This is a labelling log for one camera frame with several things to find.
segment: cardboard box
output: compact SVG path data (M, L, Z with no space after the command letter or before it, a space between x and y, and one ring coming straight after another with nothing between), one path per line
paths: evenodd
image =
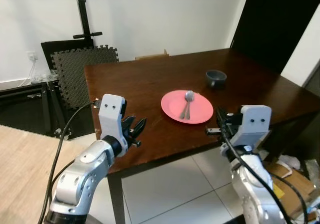
M288 172L288 169L276 163L271 164L266 169L270 173L280 177ZM282 181L274 177L272 179L274 185L276 185L274 187L275 193L281 200L287 214L293 218L297 217L302 212L302 206L296 193ZM319 191L315 189L314 184L294 169L292 170L292 174L286 177L285 180L290 182L300 192L305 202L310 201L312 196L319 195Z

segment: white tile floor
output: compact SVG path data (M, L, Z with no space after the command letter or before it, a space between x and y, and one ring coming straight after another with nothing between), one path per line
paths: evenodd
M88 144L94 134L73 141ZM130 224L225 223L242 214L228 161L209 150L122 180L125 221ZM115 223L108 181L98 185L90 214Z

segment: black cable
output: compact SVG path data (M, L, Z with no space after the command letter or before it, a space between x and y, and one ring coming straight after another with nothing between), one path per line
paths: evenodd
M45 215L45 211L46 211L46 209L47 209L47 202L48 202L48 198L49 198L49 192L50 192L50 187L51 187L51 183L52 183L52 179L53 179L53 174L54 174L54 170L55 170L55 168L56 168L56 163L57 163L57 161L58 161L58 158L59 158L59 154L60 154L60 151L61 151L61 147L62 147L62 142L63 142L63 140L64 140L64 137L65 137L65 135L66 135L66 133L67 133L67 131L69 130L69 126L70 126L70 124L71 124L71 122L72 122L72 120L78 115L78 113L82 110L82 109L84 109L85 107L87 107L87 106L90 106L92 104L92 102L91 103L88 103L88 104L85 104L85 105L83 105L82 107L80 107L73 115L72 115L72 117L70 118L70 120L67 122L67 124L66 124L66 126L64 127L64 129L63 129L63 132L62 132L62 134L61 134L61 136L60 136L60 141L59 141L59 144L58 144L58 147L57 147L57 151L56 151L56 153L55 153L55 158L54 158L54 160L53 160L53 164L52 164L52 167L51 167L51 171L50 171L50 175L49 175L49 180L48 180L48 184L47 184L47 188L46 188L46 191L45 191L45 199L44 199L44 203L42 204L42 210L41 210L41 214L40 214L40 217L39 217L39 220L38 220L38 224L42 224L42 222L43 222L43 220L44 220L44 215Z
M267 191L273 197L273 199L275 200L276 204L278 205L280 211L284 215L284 219L287 222L287 224L292 223L290 218L289 218L289 216L288 216L288 214L286 213L286 210L284 209L284 207L282 206L281 202L277 198L276 194L272 191L272 189L268 186L268 184L264 180L262 180L262 178L254 170L252 170L251 167L244 160L242 160L242 158L236 152L236 150L232 146L231 142L229 141L228 137L226 136L226 125L225 125L225 123L222 124L222 126L221 126L221 135L222 135L223 139L225 140L225 142L226 142L227 146L229 147L229 149L232 151L234 156L240 162L240 164L243 165L267 189Z
M56 182L56 180L58 179L58 177L62 174L62 172L64 172L65 169L67 169L72 163L74 163L75 160L70 161L64 168L62 168L57 175L55 175L55 177L53 178L52 182L51 182L51 186L50 186L50 192L49 192L49 204L51 204L52 202L52 187L54 185L54 183Z
M277 178L278 180L282 181L284 184L286 184L287 186L289 186L298 196L300 202L301 202L301 206L303 209L303 213L304 213L304 224L308 223L308 212L307 212L307 205L305 204L305 201L303 199L303 197L301 196L300 192L287 180L281 178L280 176L277 176L275 174L270 173L270 175L272 175L273 177Z

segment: dark brown tabletop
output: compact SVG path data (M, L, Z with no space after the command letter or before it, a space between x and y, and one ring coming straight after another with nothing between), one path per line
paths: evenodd
M226 73L226 87L206 86L206 71ZM107 63L85 67L91 100L109 93L127 100L126 116L147 117L138 138L140 148L131 148L117 159L110 173L197 149L215 140L205 135L205 127L216 127L216 116L198 125L170 119L161 109L163 95L172 90L193 90L205 96L213 107L235 112L240 105L264 104L272 108L271 124L280 124L320 110L320 98L281 77L246 56L223 49L179 56ZM95 128L100 130L97 110Z

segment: metal spoon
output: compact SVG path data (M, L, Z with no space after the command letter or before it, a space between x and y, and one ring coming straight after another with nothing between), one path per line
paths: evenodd
M184 110L182 111L180 115L180 119L186 118L187 120L190 120L190 102L194 100L195 93L192 90L188 90L185 93L185 100L186 100L186 105L184 107Z

